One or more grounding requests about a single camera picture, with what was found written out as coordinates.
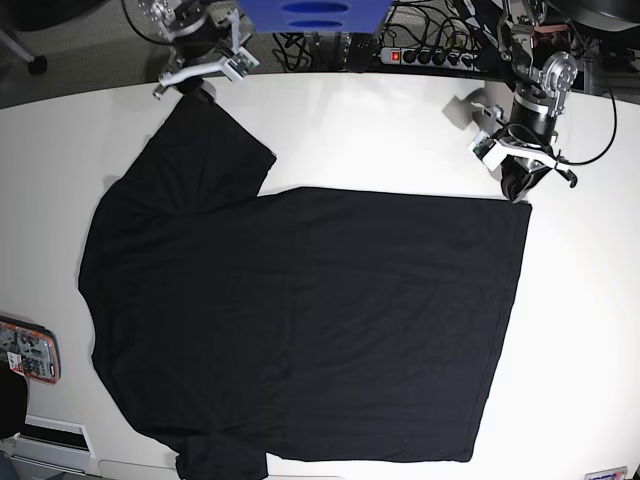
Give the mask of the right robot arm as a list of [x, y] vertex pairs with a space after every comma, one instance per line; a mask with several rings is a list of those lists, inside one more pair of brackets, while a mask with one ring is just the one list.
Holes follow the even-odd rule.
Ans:
[[153, 96], [160, 100], [175, 85], [161, 83], [182, 69], [205, 63], [215, 49], [215, 25], [199, 1], [121, 1], [125, 20], [133, 32], [153, 46], [162, 47], [168, 57]]

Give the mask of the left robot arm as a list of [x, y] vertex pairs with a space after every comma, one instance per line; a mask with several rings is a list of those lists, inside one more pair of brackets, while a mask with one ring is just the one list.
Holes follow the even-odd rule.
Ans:
[[557, 172], [570, 187], [577, 176], [561, 164], [554, 151], [556, 122], [565, 111], [565, 101], [578, 76], [577, 60], [567, 51], [543, 47], [564, 30], [546, 26], [547, 7], [542, 1], [504, 1], [497, 34], [501, 58], [516, 76], [514, 100], [506, 124], [494, 134], [495, 146], [504, 159], [500, 164], [501, 189], [518, 203], [550, 172]]

